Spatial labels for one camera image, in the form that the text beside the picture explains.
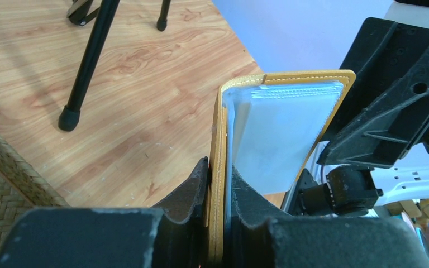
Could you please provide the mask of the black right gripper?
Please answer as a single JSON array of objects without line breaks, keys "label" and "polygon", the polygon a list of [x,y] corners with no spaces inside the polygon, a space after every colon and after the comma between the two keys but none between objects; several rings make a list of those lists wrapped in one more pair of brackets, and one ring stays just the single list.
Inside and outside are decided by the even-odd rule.
[{"label": "black right gripper", "polygon": [[290,190],[290,214],[364,216],[377,206],[429,199],[428,127],[429,47],[328,143],[316,171],[301,172]]}]

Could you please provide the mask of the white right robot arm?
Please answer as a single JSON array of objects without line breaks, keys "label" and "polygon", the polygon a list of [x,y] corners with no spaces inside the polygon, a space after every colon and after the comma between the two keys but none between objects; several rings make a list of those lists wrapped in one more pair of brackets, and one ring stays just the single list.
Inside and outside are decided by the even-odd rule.
[{"label": "white right robot arm", "polygon": [[429,1],[394,1],[365,19],[341,67],[356,81],[282,209],[362,216],[429,199]]}]

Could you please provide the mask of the yellow leather card holder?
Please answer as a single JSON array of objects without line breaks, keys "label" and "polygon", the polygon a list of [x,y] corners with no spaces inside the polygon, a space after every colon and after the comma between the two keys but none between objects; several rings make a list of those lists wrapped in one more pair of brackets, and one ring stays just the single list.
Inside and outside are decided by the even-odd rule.
[{"label": "yellow leather card holder", "polygon": [[240,76],[219,87],[209,156],[209,264],[222,262],[232,234],[234,172],[262,194],[290,189],[355,79],[352,70],[297,71]]}]

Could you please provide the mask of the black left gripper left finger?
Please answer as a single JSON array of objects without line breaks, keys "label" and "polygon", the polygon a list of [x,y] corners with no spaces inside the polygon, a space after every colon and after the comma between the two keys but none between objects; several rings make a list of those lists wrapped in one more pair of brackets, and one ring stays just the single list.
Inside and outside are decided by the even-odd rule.
[{"label": "black left gripper left finger", "polygon": [[148,208],[35,208],[12,227],[0,267],[201,267],[208,159]]}]

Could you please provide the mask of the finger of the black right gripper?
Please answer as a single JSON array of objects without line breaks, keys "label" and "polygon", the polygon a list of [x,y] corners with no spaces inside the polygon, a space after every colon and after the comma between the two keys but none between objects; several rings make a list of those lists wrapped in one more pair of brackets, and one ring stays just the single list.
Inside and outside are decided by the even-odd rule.
[{"label": "finger of the black right gripper", "polygon": [[404,75],[429,47],[429,28],[368,17],[340,68],[356,80],[323,136],[331,141],[363,109]]}]

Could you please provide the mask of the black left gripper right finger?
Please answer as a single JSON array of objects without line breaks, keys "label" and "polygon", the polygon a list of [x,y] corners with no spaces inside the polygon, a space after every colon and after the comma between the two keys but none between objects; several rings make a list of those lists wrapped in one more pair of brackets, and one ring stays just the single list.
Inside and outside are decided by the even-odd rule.
[{"label": "black left gripper right finger", "polygon": [[292,216],[232,170],[230,267],[429,267],[398,218]]}]

